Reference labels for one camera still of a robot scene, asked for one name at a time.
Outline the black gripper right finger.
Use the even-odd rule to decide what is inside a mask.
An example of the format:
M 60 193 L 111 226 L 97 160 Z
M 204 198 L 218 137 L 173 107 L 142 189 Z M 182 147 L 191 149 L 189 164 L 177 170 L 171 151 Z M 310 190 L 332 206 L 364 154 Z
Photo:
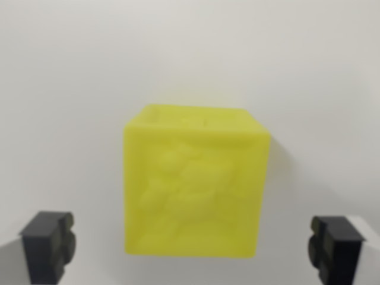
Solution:
M 309 260 L 322 284 L 379 284 L 379 233 L 360 216 L 314 216 Z

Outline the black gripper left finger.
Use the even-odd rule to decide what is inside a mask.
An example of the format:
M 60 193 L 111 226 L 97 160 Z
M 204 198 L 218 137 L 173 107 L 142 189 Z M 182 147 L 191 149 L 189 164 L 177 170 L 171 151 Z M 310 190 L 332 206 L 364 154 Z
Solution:
M 59 284 L 76 250 L 69 211 L 38 211 L 1 223 L 1 284 Z

